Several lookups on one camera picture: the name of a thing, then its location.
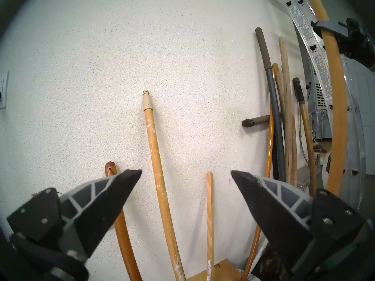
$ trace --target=wooden dowel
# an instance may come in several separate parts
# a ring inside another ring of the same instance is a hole
[[[314,156],[314,146],[312,144],[312,135],[309,123],[309,114],[305,103],[300,103],[300,113],[303,121],[303,128],[305,130],[306,144],[307,144],[307,154],[309,157],[309,169],[310,169],[310,187],[309,194],[314,197],[317,191],[317,169],[315,167],[315,156]]]
[[[317,21],[329,20],[320,0],[310,0]],[[346,158],[346,137],[348,118],[346,114],[346,85],[339,47],[333,33],[322,30],[325,50],[331,75],[333,101],[332,160],[328,176],[327,190],[339,195]]]
[[[297,141],[295,136],[295,121],[293,98],[291,93],[289,60],[287,46],[283,37],[279,37],[279,47],[281,53],[281,68],[284,79],[284,109],[285,124],[285,166],[287,170],[287,182],[293,186],[297,186]]]
[[[159,146],[157,144],[156,130],[153,116],[151,97],[147,90],[143,91],[143,110],[146,119],[147,136],[149,138],[152,169],[154,172],[157,199],[159,201],[160,214],[164,228],[165,239],[169,256],[171,257],[174,276],[177,281],[185,281],[185,273],[182,268],[179,248],[174,234],[172,216],[169,210],[167,190],[165,188],[162,162],[160,160]]]
[[[282,86],[280,70],[279,70],[279,66],[277,65],[277,63],[272,64],[272,70],[274,71],[276,87],[277,87],[277,91],[279,92],[281,118],[282,118],[282,123],[283,123],[283,128],[284,128],[284,134],[285,134],[285,99],[284,99],[284,88]]]
[[[270,177],[271,174],[271,162],[272,162],[272,147],[273,147],[273,115],[272,107],[270,106],[270,127],[268,129],[268,142],[267,142],[267,157],[265,161],[265,173],[266,177]],[[242,278],[240,281],[246,281],[250,273],[251,265],[253,264],[256,249],[258,247],[258,242],[260,238],[261,229],[260,226],[256,225],[253,243],[251,245],[250,254],[248,261],[246,262],[245,271],[243,272]]]
[[[214,217],[213,217],[213,175],[211,172],[206,173],[207,183],[207,274],[206,280],[213,281],[214,271]]]
[[[117,169],[113,162],[108,162],[105,165],[105,176],[116,175]],[[127,231],[124,210],[121,210],[119,216],[114,222],[117,241],[119,243],[122,259],[124,260],[125,268],[129,279],[131,281],[142,281],[139,273],[137,262],[135,261],[132,244],[130,243],[129,233]]]

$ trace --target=outlet cover plate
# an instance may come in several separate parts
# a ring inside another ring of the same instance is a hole
[[[6,108],[6,91],[8,87],[8,75],[9,71],[2,74],[0,77],[0,110]]]

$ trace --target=vent grille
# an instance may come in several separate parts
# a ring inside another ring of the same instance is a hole
[[[320,84],[316,84],[316,91],[317,91],[317,109],[326,109],[325,101],[323,97],[323,91],[320,87]]]

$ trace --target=barcode sticker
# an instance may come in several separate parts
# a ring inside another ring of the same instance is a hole
[[[207,274],[211,275],[211,260],[208,260]]]

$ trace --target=label sticker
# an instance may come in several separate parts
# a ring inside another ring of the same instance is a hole
[[[305,20],[304,16],[302,15],[301,11],[297,8],[297,6],[294,6],[290,10],[290,12],[291,15],[296,19],[297,25],[301,28],[303,37],[305,37],[306,40],[309,40],[312,37],[314,37],[310,30],[310,26],[308,25],[307,21]]]
[[[331,76],[325,64],[325,60],[322,54],[317,54],[313,57],[315,63],[317,64],[317,68],[320,74],[320,77],[323,82],[323,88],[325,91],[325,98],[327,100],[332,99],[332,86],[331,86]]]
[[[208,260],[207,274],[211,275],[211,260]]]

